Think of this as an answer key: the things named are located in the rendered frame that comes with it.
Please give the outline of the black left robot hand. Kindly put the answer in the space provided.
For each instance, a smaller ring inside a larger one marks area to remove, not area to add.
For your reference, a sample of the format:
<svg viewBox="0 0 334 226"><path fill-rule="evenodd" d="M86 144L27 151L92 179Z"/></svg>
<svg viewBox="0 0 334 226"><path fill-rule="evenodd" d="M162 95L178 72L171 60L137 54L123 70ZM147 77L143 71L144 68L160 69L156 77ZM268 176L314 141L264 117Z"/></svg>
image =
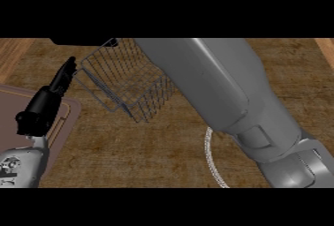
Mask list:
<svg viewBox="0 0 334 226"><path fill-rule="evenodd" d="M17 134L42 137L48 134L60 112L61 99L76 73L76 57L72 56L57 72L54 80L35 94L24 111L17 114Z"/></svg>

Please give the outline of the brown cutting board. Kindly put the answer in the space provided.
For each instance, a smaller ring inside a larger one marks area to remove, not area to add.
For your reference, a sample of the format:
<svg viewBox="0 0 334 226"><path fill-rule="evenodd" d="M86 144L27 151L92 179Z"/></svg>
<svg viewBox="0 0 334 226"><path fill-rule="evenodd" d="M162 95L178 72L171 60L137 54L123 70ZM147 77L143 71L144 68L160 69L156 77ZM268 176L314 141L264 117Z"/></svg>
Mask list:
<svg viewBox="0 0 334 226"><path fill-rule="evenodd" d="M17 134L17 114L26 110L36 93L35 91L0 84L0 154L11 148L33 146L27 136ZM45 135L49 142L51 156L42 178L46 176L57 161L80 111L80 102L63 97L55 122Z"/></svg>

